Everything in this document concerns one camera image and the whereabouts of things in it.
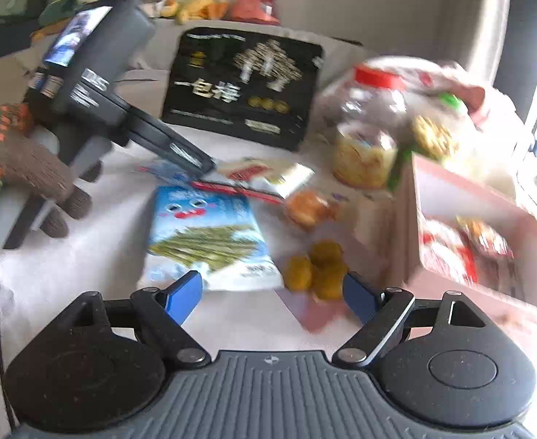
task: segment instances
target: black snack bag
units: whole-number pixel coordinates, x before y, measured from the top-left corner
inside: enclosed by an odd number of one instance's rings
[[[179,41],[163,121],[296,150],[323,48],[268,34],[193,28]]]

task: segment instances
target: brown knitted glove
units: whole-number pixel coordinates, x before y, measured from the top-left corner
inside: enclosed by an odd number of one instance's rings
[[[26,104],[0,106],[0,187],[3,183],[30,186],[39,195],[55,199],[59,207],[75,219],[91,208],[90,196],[73,185],[73,175],[64,163],[45,147],[28,139],[33,118]],[[99,164],[82,178],[95,181]],[[65,237],[67,224],[54,208],[41,225],[51,237]]]

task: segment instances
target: pink box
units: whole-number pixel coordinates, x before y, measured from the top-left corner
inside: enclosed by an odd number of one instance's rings
[[[445,170],[419,155],[404,167],[396,192],[396,224],[389,272],[382,287],[405,285],[418,298],[440,299],[446,290],[468,296],[519,343],[530,342],[537,329],[537,221],[492,189]],[[515,253],[522,302],[483,285],[469,287],[422,266],[421,212],[426,218],[479,218],[502,234]]]

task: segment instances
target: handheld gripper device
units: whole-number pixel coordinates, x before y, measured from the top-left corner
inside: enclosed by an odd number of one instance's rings
[[[113,82],[152,37],[141,0],[99,0],[69,22],[44,55],[24,101],[38,126],[31,138],[68,165],[74,176],[112,148],[133,140],[200,176],[211,158],[160,120],[116,96]],[[38,229],[54,201],[19,186],[0,191],[0,249],[20,247]]]
[[[375,293],[348,274],[344,299],[364,325],[331,360],[319,350],[221,350],[214,360],[181,328],[202,284],[191,271],[126,300],[81,294],[6,371],[21,422],[10,437],[534,438],[519,423],[534,368],[461,292]],[[137,341],[112,327],[133,328]],[[410,339],[416,327],[432,330]]]

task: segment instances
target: red snack wrapper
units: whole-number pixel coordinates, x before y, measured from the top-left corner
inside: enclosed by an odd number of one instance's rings
[[[460,217],[457,217],[457,223],[480,255],[490,259],[514,259],[514,254],[506,239],[489,224],[478,219]]]
[[[457,230],[435,219],[425,220],[421,241],[426,269],[468,286],[478,283],[474,256]]]

